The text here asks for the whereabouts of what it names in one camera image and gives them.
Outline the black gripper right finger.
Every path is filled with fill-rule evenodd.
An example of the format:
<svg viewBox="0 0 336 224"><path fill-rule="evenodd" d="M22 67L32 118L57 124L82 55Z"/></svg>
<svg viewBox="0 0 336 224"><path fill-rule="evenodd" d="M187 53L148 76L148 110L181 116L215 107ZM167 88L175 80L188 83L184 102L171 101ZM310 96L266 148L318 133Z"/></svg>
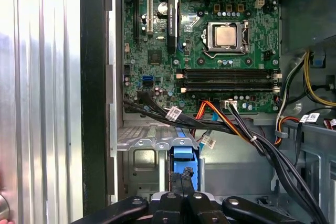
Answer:
<svg viewBox="0 0 336 224"><path fill-rule="evenodd" d="M194 190L191 167L183 169L183 193L186 196L188 223L296 223L289 216L237 196L222 203L211 200L205 193Z"/></svg>

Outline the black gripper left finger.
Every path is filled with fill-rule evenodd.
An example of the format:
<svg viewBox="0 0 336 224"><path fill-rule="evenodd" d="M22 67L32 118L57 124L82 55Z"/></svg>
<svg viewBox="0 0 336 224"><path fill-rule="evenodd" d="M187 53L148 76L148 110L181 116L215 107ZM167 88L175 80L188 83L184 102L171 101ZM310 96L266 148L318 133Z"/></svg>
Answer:
<svg viewBox="0 0 336 224"><path fill-rule="evenodd" d="M183 202L182 174L172 173L172 191L158 192L151 201L130 196L74 223L180 223Z"/></svg>

